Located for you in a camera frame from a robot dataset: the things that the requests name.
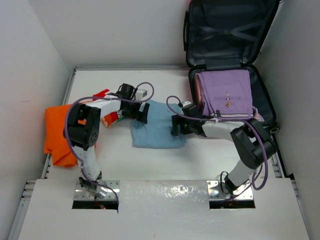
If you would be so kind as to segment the light blue trousers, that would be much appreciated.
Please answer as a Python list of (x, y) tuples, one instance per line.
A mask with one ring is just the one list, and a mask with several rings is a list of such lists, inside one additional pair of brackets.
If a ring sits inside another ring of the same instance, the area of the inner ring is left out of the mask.
[(131, 121), (132, 145), (147, 149), (180, 149), (187, 143), (183, 134), (173, 136), (172, 116), (174, 113), (165, 103), (149, 100), (147, 123)]

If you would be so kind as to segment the pink jewelry box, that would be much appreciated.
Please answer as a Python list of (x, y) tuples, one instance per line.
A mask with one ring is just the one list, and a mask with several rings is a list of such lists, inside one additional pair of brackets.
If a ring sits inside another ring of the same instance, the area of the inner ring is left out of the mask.
[(201, 87), (201, 82), (199, 80), (198, 73), (195, 74), (195, 78), (194, 78), (194, 91), (195, 91), (196, 104), (199, 109), (202, 109), (203, 107), (202, 87)]

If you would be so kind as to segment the light blue headphones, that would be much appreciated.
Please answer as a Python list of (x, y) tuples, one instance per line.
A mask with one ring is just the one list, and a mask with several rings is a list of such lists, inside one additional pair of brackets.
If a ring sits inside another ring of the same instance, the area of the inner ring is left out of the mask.
[(252, 107), (253, 109), (253, 118), (258, 120), (259, 122), (264, 122), (264, 118), (259, 114), (259, 111), (256, 107)]

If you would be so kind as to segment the purple shorts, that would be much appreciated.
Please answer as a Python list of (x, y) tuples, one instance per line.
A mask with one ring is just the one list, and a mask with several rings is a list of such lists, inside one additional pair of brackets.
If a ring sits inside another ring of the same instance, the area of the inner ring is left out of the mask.
[(245, 69), (198, 73), (203, 116), (222, 119), (253, 117), (250, 73)]

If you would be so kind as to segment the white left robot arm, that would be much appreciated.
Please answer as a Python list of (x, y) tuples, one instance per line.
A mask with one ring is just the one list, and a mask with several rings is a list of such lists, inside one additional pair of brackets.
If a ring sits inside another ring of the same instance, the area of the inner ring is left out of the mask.
[(95, 153), (101, 119), (116, 113), (146, 124), (150, 107), (148, 101), (151, 99), (147, 94), (140, 85), (123, 83), (117, 91), (108, 91), (103, 96), (82, 97), (69, 107), (63, 136), (79, 165), (80, 181), (87, 189), (112, 190), (102, 179)]

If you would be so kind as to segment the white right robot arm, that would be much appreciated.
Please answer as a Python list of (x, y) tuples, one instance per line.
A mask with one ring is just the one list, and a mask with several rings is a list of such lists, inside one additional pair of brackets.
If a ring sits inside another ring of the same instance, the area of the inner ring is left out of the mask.
[(178, 104), (182, 113), (169, 108), (175, 115), (171, 117), (173, 136), (196, 134), (205, 138), (224, 139), (233, 142), (239, 161), (224, 178), (221, 188), (232, 195), (249, 177), (255, 190), (260, 190), (267, 182), (264, 177), (260, 186), (255, 185), (259, 175), (257, 169), (264, 165), (268, 173), (268, 160), (278, 151), (278, 147), (260, 121), (251, 119), (221, 119), (200, 117), (195, 104)]

